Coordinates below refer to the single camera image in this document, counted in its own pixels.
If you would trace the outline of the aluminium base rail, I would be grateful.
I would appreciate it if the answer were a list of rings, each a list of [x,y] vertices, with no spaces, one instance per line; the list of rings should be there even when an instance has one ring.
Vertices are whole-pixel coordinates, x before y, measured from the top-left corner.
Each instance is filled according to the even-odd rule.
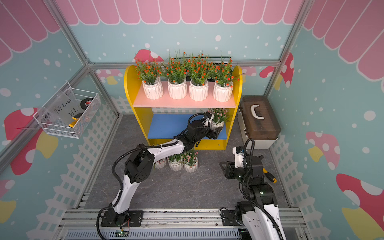
[[[54,233],[55,240],[98,240],[97,210],[68,210]],[[243,240],[243,226],[225,226],[219,210],[145,209],[139,227],[100,228],[107,240]],[[130,230],[128,238],[115,238],[116,230]]]

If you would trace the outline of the brown lid storage box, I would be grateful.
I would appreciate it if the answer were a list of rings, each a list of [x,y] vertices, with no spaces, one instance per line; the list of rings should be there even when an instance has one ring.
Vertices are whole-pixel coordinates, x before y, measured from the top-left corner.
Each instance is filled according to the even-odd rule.
[[[279,138],[281,126],[265,96],[244,96],[238,114],[243,141],[255,140],[255,149],[269,149]]]

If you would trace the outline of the orange flower pot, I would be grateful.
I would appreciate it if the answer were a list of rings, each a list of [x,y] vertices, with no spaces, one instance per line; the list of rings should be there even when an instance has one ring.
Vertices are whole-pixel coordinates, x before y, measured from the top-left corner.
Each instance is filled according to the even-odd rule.
[[[208,97],[210,64],[203,55],[188,58],[187,75],[190,78],[189,94],[192,100],[201,102]]]
[[[187,70],[188,61],[186,59],[186,53],[176,53],[174,58],[169,59],[163,63],[164,72],[162,75],[168,82],[168,93],[174,100],[180,100],[187,95]]]
[[[220,63],[212,63],[210,77],[214,80],[214,99],[218,102],[228,102],[233,93],[234,81],[240,80],[240,75],[234,73],[233,60],[221,60]]]
[[[157,100],[164,95],[160,76],[161,65],[156,61],[136,61],[139,79],[142,81],[145,96],[149,100]]]

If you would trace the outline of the yellow handled tool in basket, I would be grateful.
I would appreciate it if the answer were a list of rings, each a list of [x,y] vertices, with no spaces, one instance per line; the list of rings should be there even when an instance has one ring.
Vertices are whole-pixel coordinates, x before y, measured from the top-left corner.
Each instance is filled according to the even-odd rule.
[[[75,125],[76,125],[76,123],[78,122],[78,120],[80,119],[80,117],[83,115],[83,113],[79,113],[79,114],[77,114],[77,115],[75,115],[74,117],[73,117],[73,122],[71,123],[71,124],[69,124],[69,127],[71,127],[71,128],[73,128]]]

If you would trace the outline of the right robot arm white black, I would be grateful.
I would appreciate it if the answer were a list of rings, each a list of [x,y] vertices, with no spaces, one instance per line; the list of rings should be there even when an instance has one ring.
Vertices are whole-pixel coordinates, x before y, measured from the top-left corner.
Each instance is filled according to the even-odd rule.
[[[235,160],[220,162],[224,176],[228,180],[237,180],[243,198],[235,209],[221,208],[223,225],[240,225],[245,230],[239,238],[250,240],[285,240],[286,235],[281,223],[278,201],[272,186],[266,183],[277,179],[265,170],[263,156],[254,155],[255,140],[247,139],[244,146],[233,148]]]

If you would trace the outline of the small green circuit board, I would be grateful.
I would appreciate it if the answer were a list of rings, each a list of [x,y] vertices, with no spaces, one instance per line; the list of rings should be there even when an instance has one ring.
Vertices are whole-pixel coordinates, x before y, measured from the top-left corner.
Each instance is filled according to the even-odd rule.
[[[116,230],[115,238],[128,238],[130,235],[130,230]]]

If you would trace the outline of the black tape roll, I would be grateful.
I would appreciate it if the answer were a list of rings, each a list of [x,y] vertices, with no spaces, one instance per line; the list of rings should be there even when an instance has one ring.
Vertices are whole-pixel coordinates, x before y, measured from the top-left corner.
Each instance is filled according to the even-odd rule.
[[[81,100],[81,103],[80,103],[81,108],[85,111],[88,108],[88,106],[92,103],[92,101],[93,101],[93,98],[85,98]]]

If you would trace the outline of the pink flower pot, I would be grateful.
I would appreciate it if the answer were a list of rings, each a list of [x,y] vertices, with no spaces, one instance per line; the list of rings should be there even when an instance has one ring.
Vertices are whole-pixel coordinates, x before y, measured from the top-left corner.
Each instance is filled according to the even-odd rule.
[[[181,154],[169,156],[167,160],[172,171],[178,172],[183,168],[183,158]]]
[[[210,128],[212,130],[215,130],[220,127],[224,127],[224,122],[226,122],[229,118],[229,111],[227,109],[223,108],[211,108],[209,109],[208,113],[210,113],[211,116],[211,123]]]
[[[167,165],[167,160],[166,159],[161,159],[158,160],[157,162],[154,163],[154,166],[156,169],[162,169]]]
[[[188,173],[196,172],[199,166],[198,152],[192,149],[183,153],[182,161],[183,161],[184,169]]]

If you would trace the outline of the yellow rack pink blue shelves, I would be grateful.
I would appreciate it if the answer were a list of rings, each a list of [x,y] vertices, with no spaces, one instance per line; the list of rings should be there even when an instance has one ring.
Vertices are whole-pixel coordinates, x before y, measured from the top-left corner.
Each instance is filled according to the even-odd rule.
[[[240,104],[243,88],[243,73],[241,67],[235,67],[233,82],[233,93],[229,101],[218,102],[214,99],[214,83],[209,83],[209,94],[204,101],[193,101],[189,96],[183,99],[172,99],[168,93],[168,83],[163,81],[164,95],[157,100],[150,100],[145,96],[142,82],[134,66],[126,68],[124,76],[124,87],[127,99],[133,113],[141,127],[141,130],[149,145],[159,145],[170,141],[187,127],[190,114],[154,114],[153,108],[186,108],[186,109],[209,109],[223,108],[229,111],[230,118],[225,122],[223,130],[218,138],[204,138],[198,145],[198,150],[225,150],[234,125],[237,110]]]

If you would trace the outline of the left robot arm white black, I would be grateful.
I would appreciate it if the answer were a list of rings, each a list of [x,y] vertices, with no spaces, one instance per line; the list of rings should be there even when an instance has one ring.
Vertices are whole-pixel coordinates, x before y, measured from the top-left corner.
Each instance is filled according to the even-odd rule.
[[[192,150],[205,137],[213,140],[218,138],[224,125],[215,124],[213,119],[214,116],[209,112],[194,114],[189,117],[187,127],[171,141],[155,146],[140,144],[113,163],[112,174],[118,180],[120,188],[109,206],[99,210],[97,215],[96,229],[100,239],[105,239],[100,230],[100,219],[115,226],[123,226],[130,220],[132,198],[139,184],[150,176],[156,162]]]

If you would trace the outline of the yellow handled screwdriver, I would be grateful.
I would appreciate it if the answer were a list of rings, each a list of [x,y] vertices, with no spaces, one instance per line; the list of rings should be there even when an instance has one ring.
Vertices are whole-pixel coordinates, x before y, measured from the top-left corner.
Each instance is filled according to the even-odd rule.
[[[274,175],[271,174],[270,172],[268,172],[265,168],[263,168],[263,173],[264,173],[265,177],[266,177],[270,182],[272,182],[273,184],[277,183],[277,179],[274,177]]]

